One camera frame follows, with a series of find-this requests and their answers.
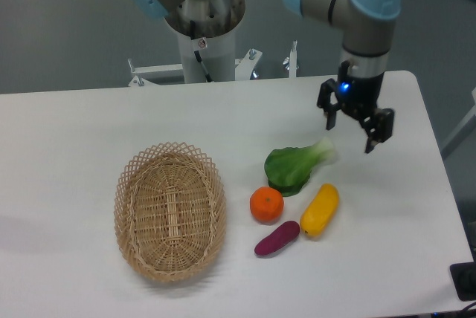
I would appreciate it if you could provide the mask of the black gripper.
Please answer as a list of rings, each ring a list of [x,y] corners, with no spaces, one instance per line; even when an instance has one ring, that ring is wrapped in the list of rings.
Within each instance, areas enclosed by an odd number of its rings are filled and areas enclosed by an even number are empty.
[[[367,134],[365,153],[369,154],[379,143],[384,143],[393,134],[395,111],[378,108],[377,100],[384,74],[375,77],[355,77],[350,73],[351,62],[343,61],[338,67],[337,82],[330,78],[320,87],[317,107],[324,111],[326,130],[335,126],[336,114],[341,109],[346,115],[360,121]],[[336,103],[332,95],[336,94]]]

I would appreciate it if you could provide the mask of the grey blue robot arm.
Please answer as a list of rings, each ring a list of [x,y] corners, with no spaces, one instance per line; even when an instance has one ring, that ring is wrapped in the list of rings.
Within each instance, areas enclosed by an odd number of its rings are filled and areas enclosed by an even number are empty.
[[[152,19],[176,33],[188,83],[237,79],[234,34],[245,0],[133,0]],[[317,105],[327,128],[338,111],[357,120],[367,134],[367,151],[393,133],[394,112],[377,100],[386,70],[401,0],[283,0],[291,12],[343,32],[338,76],[321,86]]]

